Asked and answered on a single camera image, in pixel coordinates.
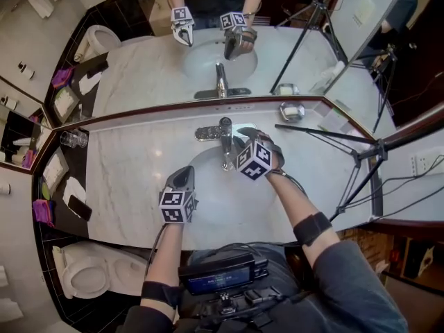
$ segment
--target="white marble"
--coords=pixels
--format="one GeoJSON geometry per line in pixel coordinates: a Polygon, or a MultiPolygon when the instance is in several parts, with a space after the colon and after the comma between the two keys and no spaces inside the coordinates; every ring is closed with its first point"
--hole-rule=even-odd
{"type": "MultiPolygon", "coordinates": [[[[264,26],[255,29],[258,32],[257,68],[248,79],[230,83],[230,87],[247,87],[252,95],[263,96],[269,94],[302,29],[264,26]]],[[[215,69],[210,82],[196,83],[187,77],[182,66],[193,49],[208,41],[222,40],[223,32],[211,28],[194,33],[192,48],[177,43],[168,35],[109,52],[109,68],[102,75],[93,116],[193,101],[197,91],[208,89],[209,85],[212,85],[210,89],[215,89],[215,69]]],[[[321,72],[335,64],[336,58],[327,40],[318,31],[309,31],[281,83],[295,83],[302,93],[307,93],[321,72]]]]}
{"type": "MultiPolygon", "coordinates": [[[[234,123],[255,123],[282,147],[286,157],[284,169],[302,183],[311,200],[331,216],[339,203],[353,167],[345,153],[304,133],[274,128],[280,122],[277,105],[272,110],[231,112],[234,123]]],[[[166,178],[184,167],[218,141],[198,142],[198,127],[215,125],[221,115],[152,121],[136,126],[102,130],[89,136],[87,154],[87,204],[93,213],[88,222],[89,237],[99,241],[150,248],[162,225],[157,208],[158,193],[166,178]]],[[[321,116],[307,111],[302,127],[316,128],[321,116]]],[[[365,164],[360,181],[368,171],[365,164]]],[[[361,195],[368,195],[369,185],[361,195]]],[[[368,220],[371,208],[366,203],[348,210],[334,220],[336,230],[368,220]]],[[[224,222],[219,208],[212,213],[194,214],[185,226],[184,250],[218,248],[235,241],[293,241],[288,218],[276,197],[257,218],[239,213],[238,221],[224,222]]]]}

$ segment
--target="sink basin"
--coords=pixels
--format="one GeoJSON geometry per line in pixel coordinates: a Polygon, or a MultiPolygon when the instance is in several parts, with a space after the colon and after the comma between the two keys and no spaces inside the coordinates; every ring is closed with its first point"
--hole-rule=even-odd
{"type": "Polygon", "coordinates": [[[191,227],[198,224],[217,225],[220,229],[241,223],[265,221],[276,193],[267,179],[248,179],[236,170],[222,169],[224,156],[220,146],[197,155],[190,165],[195,170],[196,198],[199,201],[193,213],[191,227]]]}
{"type": "Polygon", "coordinates": [[[223,56],[225,40],[212,40],[193,47],[183,62],[182,70],[199,89],[216,88],[216,63],[225,67],[228,85],[241,86],[257,67],[255,50],[240,55],[235,60],[226,60],[223,56]]]}

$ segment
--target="smartphone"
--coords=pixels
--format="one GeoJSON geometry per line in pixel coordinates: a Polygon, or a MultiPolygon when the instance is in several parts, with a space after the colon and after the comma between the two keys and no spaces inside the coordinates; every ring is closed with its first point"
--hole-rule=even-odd
{"type": "Polygon", "coordinates": [[[88,79],[90,79],[93,76],[95,76],[97,73],[100,73],[101,71],[104,71],[107,68],[108,68],[108,62],[104,60],[103,62],[98,63],[95,67],[92,67],[90,70],[88,70],[86,72],[86,76],[88,77],[88,79]]]}
{"type": "Polygon", "coordinates": [[[92,213],[91,208],[86,206],[82,201],[80,201],[74,195],[71,195],[71,197],[69,198],[68,207],[85,221],[89,221],[89,219],[91,218],[91,213],[92,213]]]}

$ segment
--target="wall outlet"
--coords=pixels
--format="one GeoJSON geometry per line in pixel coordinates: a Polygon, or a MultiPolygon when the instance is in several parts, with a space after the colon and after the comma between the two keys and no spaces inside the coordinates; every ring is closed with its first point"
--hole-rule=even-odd
{"type": "Polygon", "coordinates": [[[375,9],[375,3],[372,0],[359,0],[358,6],[353,14],[353,21],[358,27],[365,25],[375,9]]]}
{"type": "Polygon", "coordinates": [[[422,175],[432,166],[435,167],[427,175],[444,173],[444,161],[436,166],[441,160],[444,160],[444,147],[436,147],[412,154],[410,156],[411,175],[422,175]]]}

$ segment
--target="black armband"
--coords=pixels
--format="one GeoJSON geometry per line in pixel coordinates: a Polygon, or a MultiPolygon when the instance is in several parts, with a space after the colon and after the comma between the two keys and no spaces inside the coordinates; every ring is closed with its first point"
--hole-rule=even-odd
{"type": "Polygon", "coordinates": [[[313,242],[326,230],[332,227],[332,224],[322,212],[313,215],[310,214],[305,220],[299,222],[293,228],[293,233],[298,243],[303,246],[311,246],[313,242]]]}
{"type": "Polygon", "coordinates": [[[166,303],[173,309],[178,306],[181,293],[180,287],[171,287],[156,281],[145,281],[142,286],[142,298],[166,303]]]}

